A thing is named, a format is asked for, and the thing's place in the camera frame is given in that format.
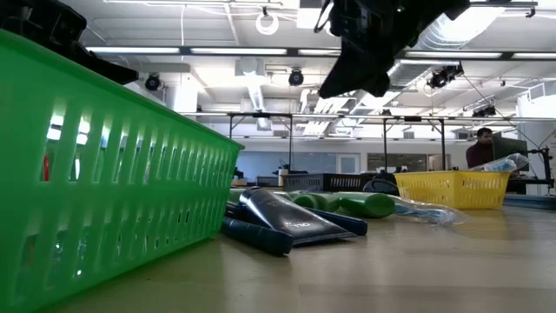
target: computer monitor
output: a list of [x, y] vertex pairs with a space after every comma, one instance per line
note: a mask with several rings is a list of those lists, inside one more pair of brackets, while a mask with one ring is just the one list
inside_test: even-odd
[[[493, 137], [494, 160], [507, 157], [514, 153], [520, 153], [524, 157], [528, 157], [527, 141], [503, 137]], [[521, 168], [520, 171], [529, 171], [529, 165]]]

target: green cylinder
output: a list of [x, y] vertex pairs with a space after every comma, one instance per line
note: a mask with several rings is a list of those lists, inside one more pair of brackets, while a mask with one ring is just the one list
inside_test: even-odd
[[334, 212], [340, 208], [340, 198], [334, 194], [300, 194], [294, 197], [294, 203], [305, 208], [326, 212]]
[[[245, 191], [245, 188], [233, 188], [229, 190], [229, 194], [228, 194], [228, 201], [230, 201], [231, 203], [235, 203], [235, 204], [239, 204], [240, 202], [240, 196], [242, 195], [242, 193]], [[273, 193], [277, 196], [281, 196], [284, 199], [288, 200], [288, 201], [292, 201], [292, 197], [285, 191], [273, 191]]]
[[394, 200], [383, 194], [339, 192], [340, 206], [349, 214], [366, 218], [383, 218], [395, 211]]

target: security camera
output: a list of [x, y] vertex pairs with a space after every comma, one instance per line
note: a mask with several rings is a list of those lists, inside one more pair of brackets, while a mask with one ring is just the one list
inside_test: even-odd
[[159, 73], [150, 73], [149, 78], [145, 81], [145, 88], [149, 91], [158, 91], [164, 87], [164, 83], [160, 80]]
[[301, 73], [300, 69], [293, 69], [292, 73], [289, 75], [289, 85], [290, 86], [299, 86], [303, 84], [303, 74]]

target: metal pole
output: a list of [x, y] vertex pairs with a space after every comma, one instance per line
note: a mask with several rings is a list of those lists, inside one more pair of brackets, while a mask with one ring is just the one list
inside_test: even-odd
[[294, 167], [292, 166], [292, 143], [294, 141], [294, 119], [292, 117], [289, 118], [289, 170], [293, 170]]
[[386, 121], [387, 121], [386, 118], [382, 120], [382, 126], [384, 129], [384, 171], [388, 173], [388, 150], [387, 150], [387, 139], [386, 139], [386, 133], [388, 132], [388, 130], [386, 129]]
[[229, 138], [232, 139], [232, 130], [234, 130], [234, 116], [229, 116]]
[[444, 137], [444, 120], [440, 120], [440, 135], [442, 137], [442, 170], [446, 170], [446, 138]]

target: ceiling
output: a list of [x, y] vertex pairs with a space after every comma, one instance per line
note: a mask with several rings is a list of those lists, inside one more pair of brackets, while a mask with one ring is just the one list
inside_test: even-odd
[[[89, 28], [82, 42], [86, 46], [151, 45], [151, 46], [246, 46], [246, 47], [339, 47], [340, 40], [326, 31], [314, 34], [311, 29], [296, 27], [295, 15], [299, 0], [284, 2], [285, 9], [269, 12], [281, 14], [274, 35], [261, 34], [255, 27], [260, 14], [257, 8], [148, 6], [140, 3], [105, 3], [106, 0], [62, 0], [84, 15]], [[472, 50], [556, 50], [556, 2], [539, 1], [537, 16], [525, 18], [526, 11], [507, 10], [463, 49]], [[218, 108], [222, 103], [236, 103], [248, 98], [248, 90], [235, 80], [237, 57], [113, 57], [110, 61], [136, 69], [149, 64], [188, 63], [202, 83], [204, 92], [198, 102], [204, 110]], [[272, 78], [261, 88], [267, 98], [299, 100], [303, 88], [288, 86], [292, 68], [300, 67], [306, 85], [318, 86], [334, 64], [332, 58], [264, 59]], [[556, 63], [551, 62], [463, 62], [468, 82], [460, 77], [444, 90], [432, 92], [425, 86], [426, 78], [407, 87], [391, 108], [393, 114], [461, 113], [461, 108], [483, 97], [499, 94], [497, 107], [502, 114], [512, 114], [515, 95], [526, 91], [524, 83], [556, 77]], [[166, 79], [179, 79], [167, 74]]]

